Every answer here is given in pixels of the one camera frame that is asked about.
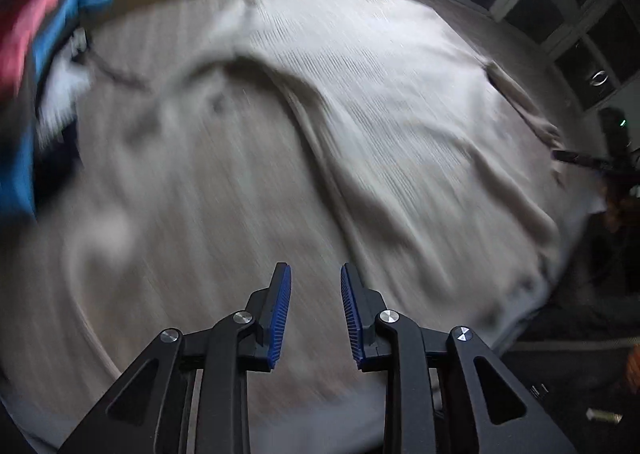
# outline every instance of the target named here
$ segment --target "bed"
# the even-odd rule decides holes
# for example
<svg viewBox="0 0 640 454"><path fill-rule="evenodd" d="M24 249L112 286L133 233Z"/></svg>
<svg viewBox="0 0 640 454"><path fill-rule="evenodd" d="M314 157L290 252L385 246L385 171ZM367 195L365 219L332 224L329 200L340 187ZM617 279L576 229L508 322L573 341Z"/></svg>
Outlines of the bed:
<svg viewBox="0 0 640 454"><path fill-rule="evenodd" d="M379 437L340 266L420 325L500 349L598 201L550 160L598 143L545 57L450 0L172 0L94 49L84 170L0 251L2 370L69 423L162 329L210 327L287 261L282 359L249 381L254 450L340 451L367 420ZM314 408L335 444L305 429ZM298 443L265 443L292 419Z"/></svg>

